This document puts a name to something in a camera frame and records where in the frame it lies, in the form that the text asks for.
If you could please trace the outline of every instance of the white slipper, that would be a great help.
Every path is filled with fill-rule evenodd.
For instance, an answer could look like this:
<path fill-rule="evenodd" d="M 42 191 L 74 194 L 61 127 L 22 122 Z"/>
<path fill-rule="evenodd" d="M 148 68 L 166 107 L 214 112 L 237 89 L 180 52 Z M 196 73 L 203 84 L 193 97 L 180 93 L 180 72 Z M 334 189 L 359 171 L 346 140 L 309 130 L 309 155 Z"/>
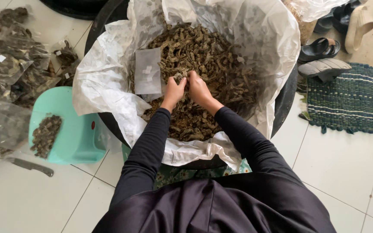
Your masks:
<path fill-rule="evenodd" d="M 354 9 L 349 20 L 348 32 L 345 38 L 345 49 L 349 54 L 359 49 L 362 37 L 373 29 L 373 18 L 368 7 L 359 6 Z"/>

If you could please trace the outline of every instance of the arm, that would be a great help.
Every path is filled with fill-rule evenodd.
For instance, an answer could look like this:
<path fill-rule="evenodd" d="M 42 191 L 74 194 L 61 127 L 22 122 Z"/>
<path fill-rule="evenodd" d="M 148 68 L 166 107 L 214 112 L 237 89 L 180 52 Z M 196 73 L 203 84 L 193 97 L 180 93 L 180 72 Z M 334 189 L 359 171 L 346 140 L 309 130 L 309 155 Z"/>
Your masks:
<path fill-rule="evenodd" d="M 169 78 L 161 108 L 153 114 L 123 165 L 110 208 L 125 198 L 153 189 L 165 151 L 171 113 L 182 98 L 186 83 L 184 79 L 177 85 L 172 77 Z"/>
<path fill-rule="evenodd" d="M 235 148 L 246 158 L 253 172 L 269 172 L 302 183 L 276 147 L 256 128 L 212 97 L 205 82 L 195 71 L 189 72 L 189 94 L 207 109 L 228 135 Z"/>

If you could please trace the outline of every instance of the gray slipper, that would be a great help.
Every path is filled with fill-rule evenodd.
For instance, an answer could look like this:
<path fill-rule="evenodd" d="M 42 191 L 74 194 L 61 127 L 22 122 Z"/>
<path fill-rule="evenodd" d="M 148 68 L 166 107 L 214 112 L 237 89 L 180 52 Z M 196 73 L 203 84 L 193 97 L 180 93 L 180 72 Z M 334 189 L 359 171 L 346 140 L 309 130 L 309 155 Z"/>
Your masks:
<path fill-rule="evenodd" d="M 311 61 L 298 67 L 301 76 L 318 76 L 323 82 L 332 81 L 338 75 L 350 69 L 352 69 L 352 67 L 348 63 L 334 58 L 324 58 L 317 61 Z"/>

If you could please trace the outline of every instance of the slipper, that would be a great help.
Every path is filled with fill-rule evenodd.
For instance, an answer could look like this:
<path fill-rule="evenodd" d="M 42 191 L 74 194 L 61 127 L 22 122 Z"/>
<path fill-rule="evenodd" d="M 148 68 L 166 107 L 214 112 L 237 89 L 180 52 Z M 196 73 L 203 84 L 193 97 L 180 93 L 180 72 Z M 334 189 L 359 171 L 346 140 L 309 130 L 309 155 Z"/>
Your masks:
<path fill-rule="evenodd" d="M 352 67 L 344 61 L 334 58 L 324 58 L 303 64 L 299 66 L 297 70 L 303 77 L 318 76 L 322 82 L 329 82 L 350 69 L 352 69 Z"/>
<path fill-rule="evenodd" d="M 340 47 L 338 41 L 322 37 L 309 45 L 302 46 L 298 60 L 309 62 L 322 58 L 333 58 L 338 54 Z"/>
<path fill-rule="evenodd" d="M 313 30 L 314 32 L 319 33 L 319 34 L 325 34 L 333 27 L 333 23 L 332 23 L 333 11 L 334 11 L 334 8 L 332 8 L 327 15 L 318 19 L 315 29 Z"/>
<path fill-rule="evenodd" d="M 351 14 L 355 8 L 361 5 L 360 0 L 350 0 L 348 3 L 334 8 L 332 24 L 340 33 L 346 35 L 348 32 Z"/>
<path fill-rule="evenodd" d="M 368 7 L 359 6 L 351 14 L 348 32 L 345 38 L 345 49 L 349 54 L 359 49 L 362 37 L 373 29 L 373 18 Z"/>

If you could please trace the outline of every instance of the left hand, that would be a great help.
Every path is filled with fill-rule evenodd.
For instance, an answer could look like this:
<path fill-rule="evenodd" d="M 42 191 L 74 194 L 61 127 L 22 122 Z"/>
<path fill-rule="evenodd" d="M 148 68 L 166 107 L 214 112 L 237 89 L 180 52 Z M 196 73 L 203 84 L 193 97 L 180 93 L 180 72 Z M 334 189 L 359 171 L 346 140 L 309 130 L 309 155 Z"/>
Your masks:
<path fill-rule="evenodd" d="M 168 111 L 172 113 L 172 110 L 176 107 L 179 100 L 184 96 L 184 88 L 186 84 L 186 77 L 179 82 L 179 85 L 175 82 L 174 77 L 169 77 L 161 108 L 168 109 Z"/>

